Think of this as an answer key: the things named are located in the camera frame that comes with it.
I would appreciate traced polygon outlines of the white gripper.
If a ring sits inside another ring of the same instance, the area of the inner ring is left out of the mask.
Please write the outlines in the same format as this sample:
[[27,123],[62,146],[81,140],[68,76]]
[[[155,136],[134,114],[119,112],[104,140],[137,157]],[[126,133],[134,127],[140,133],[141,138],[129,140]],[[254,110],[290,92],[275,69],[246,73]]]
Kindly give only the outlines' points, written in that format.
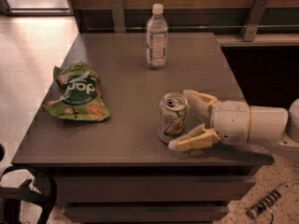
[[200,124],[188,133],[169,142],[171,150],[187,151],[211,147],[221,141],[225,145],[243,145],[249,137],[250,108],[245,102],[218,100],[217,97],[193,90],[184,90],[191,113],[196,119],[210,119],[214,129]]

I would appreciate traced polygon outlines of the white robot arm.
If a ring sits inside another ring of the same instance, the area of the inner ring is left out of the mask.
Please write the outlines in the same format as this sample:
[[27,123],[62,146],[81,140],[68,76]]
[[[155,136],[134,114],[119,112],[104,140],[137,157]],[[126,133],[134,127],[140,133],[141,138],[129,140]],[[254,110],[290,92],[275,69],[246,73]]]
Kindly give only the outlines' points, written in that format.
[[224,101],[198,91],[185,90],[190,111],[200,124],[168,147],[185,151],[224,145],[261,145],[280,156],[299,153],[298,103],[288,109]]

